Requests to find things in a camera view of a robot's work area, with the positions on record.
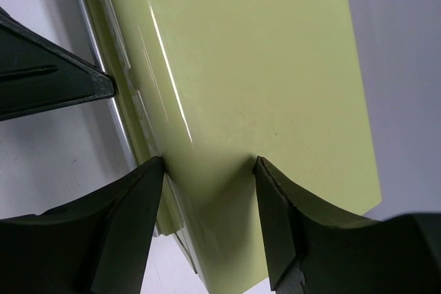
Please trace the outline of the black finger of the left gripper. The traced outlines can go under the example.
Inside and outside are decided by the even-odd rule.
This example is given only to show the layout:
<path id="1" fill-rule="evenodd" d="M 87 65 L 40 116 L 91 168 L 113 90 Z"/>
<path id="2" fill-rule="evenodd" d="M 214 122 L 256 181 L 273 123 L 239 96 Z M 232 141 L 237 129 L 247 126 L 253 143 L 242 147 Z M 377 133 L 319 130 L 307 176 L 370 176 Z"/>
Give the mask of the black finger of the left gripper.
<path id="1" fill-rule="evenodd" d="M 1 10 L 1 120 L 116 94 L 111 76 Z"/>

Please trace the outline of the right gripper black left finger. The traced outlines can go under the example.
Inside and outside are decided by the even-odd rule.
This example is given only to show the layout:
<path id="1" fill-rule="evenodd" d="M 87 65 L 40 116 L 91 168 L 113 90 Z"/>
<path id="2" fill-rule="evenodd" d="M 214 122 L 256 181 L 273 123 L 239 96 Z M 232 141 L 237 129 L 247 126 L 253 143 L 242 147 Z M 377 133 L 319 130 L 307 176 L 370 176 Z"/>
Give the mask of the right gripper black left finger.
<path id="1" fill-rule="evenodd" d="M 40 215 L 1 221 L 2 293 L 139 293 L 163 186 L 155 156 Z"/>

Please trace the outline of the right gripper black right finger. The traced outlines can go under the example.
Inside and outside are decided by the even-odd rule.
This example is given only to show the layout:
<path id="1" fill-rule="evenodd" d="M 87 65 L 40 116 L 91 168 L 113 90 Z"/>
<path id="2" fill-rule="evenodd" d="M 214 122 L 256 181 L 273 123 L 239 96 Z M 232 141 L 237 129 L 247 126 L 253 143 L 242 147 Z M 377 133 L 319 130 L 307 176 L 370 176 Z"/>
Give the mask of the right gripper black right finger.
<path id="1" fill-rule="evenodd" d="M 254 165 L 271 289 L 277 293 L 439 293 L 440 214 L 372 220 Z"/>

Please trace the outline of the green metal drawer cabinet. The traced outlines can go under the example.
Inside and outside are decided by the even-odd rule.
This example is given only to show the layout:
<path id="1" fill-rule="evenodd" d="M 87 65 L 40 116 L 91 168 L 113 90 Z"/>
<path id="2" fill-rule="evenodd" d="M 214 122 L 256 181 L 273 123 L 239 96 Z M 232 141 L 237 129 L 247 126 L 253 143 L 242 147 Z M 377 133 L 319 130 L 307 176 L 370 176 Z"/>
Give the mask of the green metal drawer cabinet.
<path id="1" fill-rule="evenodd" d="M 381 201 L 349 0 L 81 0 L 134 153 L 167 168 L 158 225 L 210 293 L 267 277 L 252 169 L 357 214 Z"/>

